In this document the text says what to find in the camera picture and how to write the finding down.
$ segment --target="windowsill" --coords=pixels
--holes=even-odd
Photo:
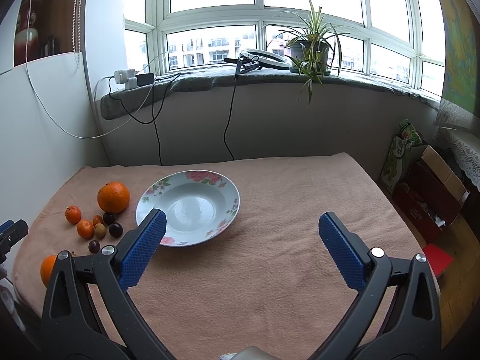
[[[166,96],[175,92],[200,92],[209,91],[214,87],[231,87],[234,85],[233,76],[235,67],[211,66],[211,67],[191,67],[170,71],[164,78],[161,78],[155,84],[154,101],[162,100],[163,93],[169,85],[172,77],[181,73],[181,75],[170,85]],[[261,69],[242,74],[238,79],[237,85],[266,84],[266,83],[304,83],[305,76],[291,73],[288,70]],[[392,79],[384,79],[379,76],[367,76],[360,72],[342,70],[340,76],[337,76],[335,70],[330,76],[323,79],[324,84],[347,85],[357,88],[370,89],[378,92],[393,92],[395,95],[418,97],[423,103],[428,104],[434,109],[439,108],[440,96],[433,93],[411,88],[409,85]],[[129,112],[135,112],[145,100],[150,91],[150,85],[132,89],[130,91],[117,91],[115,98],[121,98],[123,104]],[[111,99],[105,95],[100,100],[100,113],[106,120],[113,120],[125,116],[127,113],[119,101]],[[151,104],[148,100],[143,107]]]

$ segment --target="plant pot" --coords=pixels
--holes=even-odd
[[[292,54],[292,57],[296,57],[299,59],[303,59],[303,48],[302,44],[305,46],[305,48],[308,50],[311,42],[309,40],[297,40],[294,44],[290,46],[290,51]],[[315,52],[317,51],[323,51],[324,49],[328,49],[329,44],[326,42],[317,42],[316,45],[314,46],[313,50]],[[330,68],[328,67],[328,51],[323,54],[323,57],[321,59],[322,62],[322,67],[323,67],[323,75],[324,76],[329,76],[330,75]],[[298,68],[295,65],[292,65],[290,67],[290,71],[292,73],[297,73],[299,72]]]

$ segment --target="spider plant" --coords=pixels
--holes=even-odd
[[[285,47],[292,47],[295,43],[299,43],[303,50],[302,58],[295,56],[289,56],[293,64],[298,68],[298,75],[304,74],[308,77],[308,80],[303,85],[300,93],[298,94],[298,100],[300,100],[300,95],[303,92],[303,89],[307,87],[308,89],[308,104],[311,102],[311,95],[313,91],[313,83],[318,83],[322,85],[322,80],[325,76],[325,73],[329,71],[328,64],[325,62],[324,58],[325,53],[328,53],[328,50],[333,51],[332,63],[335,59],[337,53],[338,45],[338,74],[340,75],[340,66],[342,64],[342,46],[340,43],[339,35],[345,35],[348,32],[337,32],[337,28],[341,26],[334,26],[332,23],[324,22],[322,15],[322,7],[318,8],[318,11],[315,11],[314,5],[311,0],[308,0],[310,4],[310,12],[307,19],[304,19],[298,13],[284,11],[282,13],[294,14],[300,18],[300,28],[294,28],[289,26],[282,26],[279,24],[271,24],[275,27],[284,27],[288,30],[282,30],[279,32],[279,35],[288,33],[293,35],[293,38],[288,40]],[[328,39],[334,37],[335,42],[334,46],[328,43]],[[308,47],[304,45],[304,42],[309,42]]]

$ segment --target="white wall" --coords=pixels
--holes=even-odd
[[[0,23],[0,74],[14,66],[15,29],[21,2],[15,0]]]
[[[73,53],[29,63],[30,76],[47,110],[69,132],[95,136],[83,66]],[[30,88],[25,65],[0,76],[0,223],[28,225],[80,167],[107,166],[100,139],[81,140],[62,132],[45,114]],[[11,271],[18,244],[5,263]]]
[[[347,152],[377,179],[400,120],[410,119],[426,140],[436,132],[437,111],[419,99],[344,85],[315,85],[307,107],[305,94],[297,102],[300,88],[300,84],[237,87],[226,136],[236,159]],[[164,164],[230,160],[223,132],[231,96],[232,88],[214,88],[167,97],[157,119]],[[140,120],[151,120],[151,108],[137,115]],[[127,119],[100,122],[107,131]],[[153,125],[130,121],[103,142],[112,164],[159,163]]]
[[[93,93],[102,77],[127,68],[123,0],[85,0],[84,29],[88,84]],[[97,91],[100,97],[108,93],[106,80],[99,83]]]

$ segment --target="wooden floor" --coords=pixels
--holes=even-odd
[[[423,248],[426,245],[423,237],[394,203],[393,205]],[[450,227],[442,230],[433,243],[454,259],[437,279],[441,291],[440,314],[444,347],[459,331],[480,298],[480,244],[462,215],[458,215]]]

